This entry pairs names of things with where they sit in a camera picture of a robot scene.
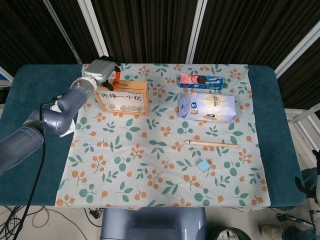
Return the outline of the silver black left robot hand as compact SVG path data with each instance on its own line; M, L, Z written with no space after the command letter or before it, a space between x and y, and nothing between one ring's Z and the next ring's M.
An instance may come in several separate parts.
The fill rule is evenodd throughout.
M103 86L109 91L114 91L119 85L121 63L113 56L101 56L95 59L84 70L84 77L95 79L97 86ZM109 83L109 77L116 72L115 83Z

